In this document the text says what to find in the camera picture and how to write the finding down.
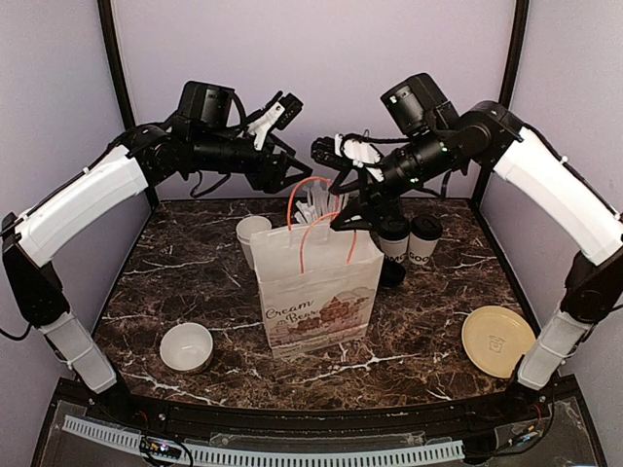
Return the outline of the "stack of black cup lids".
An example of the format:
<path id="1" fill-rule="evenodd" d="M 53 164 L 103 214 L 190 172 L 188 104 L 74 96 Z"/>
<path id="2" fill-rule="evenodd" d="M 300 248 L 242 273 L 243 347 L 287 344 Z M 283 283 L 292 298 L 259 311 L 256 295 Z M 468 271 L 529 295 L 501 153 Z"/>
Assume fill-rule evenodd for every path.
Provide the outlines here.
<path id="1" fill-rule="evenodd" d="M 406 276 L 406 270 L 400 264 L 384 265 L 380 276 L 380 285 L 385 288 L 400 286 Z"/>

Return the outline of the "white paper coffee cup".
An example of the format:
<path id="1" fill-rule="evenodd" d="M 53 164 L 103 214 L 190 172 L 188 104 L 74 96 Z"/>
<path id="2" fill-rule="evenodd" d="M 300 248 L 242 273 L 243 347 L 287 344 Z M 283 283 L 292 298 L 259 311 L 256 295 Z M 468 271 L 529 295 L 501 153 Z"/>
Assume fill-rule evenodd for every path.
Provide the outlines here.
<path id="1" fill-rule="evenodd" d="M 415 237 L 410 232 L 408 259 L 415 265 L 424 265 L 433 254 L 438 240 L 425 241 Z"/>

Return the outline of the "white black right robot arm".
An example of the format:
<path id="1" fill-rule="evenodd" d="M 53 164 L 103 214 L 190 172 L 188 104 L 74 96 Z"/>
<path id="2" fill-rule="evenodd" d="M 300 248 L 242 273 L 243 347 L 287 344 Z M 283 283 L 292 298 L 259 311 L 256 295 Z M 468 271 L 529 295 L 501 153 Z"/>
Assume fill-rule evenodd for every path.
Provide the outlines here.
<path id="1" fill-rule="evenodd" d="M 387 90 L 382 103 L 400 130 L 391 151 L 357 133 L 313 143 L 314 159 L 332 167 L 334 194 L 352 200 L 332 221 L 335 231 L 378 231 L 398 200 L 431 179 L 472 164 L 510 186 L 576 246 L 564 294 L 535 343 L 520 359 L 514 385 L 496 402 L 507 422 L 520 420 L 591 331 L 622 305 L 622 217 L 534 127 L 484 100 L 460 113 L 425 73 Z"/>

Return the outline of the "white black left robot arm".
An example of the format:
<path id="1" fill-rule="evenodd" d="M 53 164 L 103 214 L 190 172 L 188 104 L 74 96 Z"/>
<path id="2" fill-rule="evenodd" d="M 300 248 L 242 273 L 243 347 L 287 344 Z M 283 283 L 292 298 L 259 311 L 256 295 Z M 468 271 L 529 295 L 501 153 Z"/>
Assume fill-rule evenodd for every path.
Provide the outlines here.
<path id="1" fill-rule="evenodd" d="M 91 165 L 43 200 L 2 221 L 2 264 L 22 318 L 65 360 L 117 424 L 137 416 L 136 401 L 63 293 L 53 259 L 78 234 L 128 199 L 179 174 L 220 174 L 208 195 L 234 174 L 250 187 L 277 194 L 311 175 L 276 132 L 301 113 L 302 101 L 277 92 L 246 113 L 232 88 L 189 81 L 176 110 L 162 122 L 134 126 L 116 137 Z"/>

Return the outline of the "stack of white paper cups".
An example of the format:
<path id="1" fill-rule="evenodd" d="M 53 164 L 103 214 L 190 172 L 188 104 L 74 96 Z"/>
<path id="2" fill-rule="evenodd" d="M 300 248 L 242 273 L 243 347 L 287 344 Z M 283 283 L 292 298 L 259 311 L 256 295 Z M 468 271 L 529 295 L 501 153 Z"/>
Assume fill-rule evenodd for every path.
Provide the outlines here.
<path id="1" fill-rule="evenodd" d="M 272 222 L 264 216 L 247 216 L 238 222 L 236 227 L 238 242 L 250 269 L 254 269 L 253 253 L 250 246 L 251 237 L 269 231 L 271 228 Z"/>

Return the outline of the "black coffee cup lid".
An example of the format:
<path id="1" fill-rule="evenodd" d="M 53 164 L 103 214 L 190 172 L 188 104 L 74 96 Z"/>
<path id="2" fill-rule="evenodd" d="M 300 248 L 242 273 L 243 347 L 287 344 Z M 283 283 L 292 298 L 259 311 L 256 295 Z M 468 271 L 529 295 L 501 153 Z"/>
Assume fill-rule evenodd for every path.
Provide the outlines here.
<path id="1" fill-rule="evenodd" d="M 440 221 L 429 214 L 415 216 L 410 222 L 411 233 L 425 241 L 438 240 L 443 233 Z"/>

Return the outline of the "white paper takeout bag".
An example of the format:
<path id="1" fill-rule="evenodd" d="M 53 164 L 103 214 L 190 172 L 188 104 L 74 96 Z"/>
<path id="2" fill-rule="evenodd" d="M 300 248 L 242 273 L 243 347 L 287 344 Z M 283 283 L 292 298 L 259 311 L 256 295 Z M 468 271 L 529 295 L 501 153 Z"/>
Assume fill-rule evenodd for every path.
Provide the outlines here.
<path id="1" fill-rule="evenodd" d="M 339 212 L 251 237 L 264 329 L 275 359 L 365 336 L 384 255 L 369 232 L 335 232 Z"/>

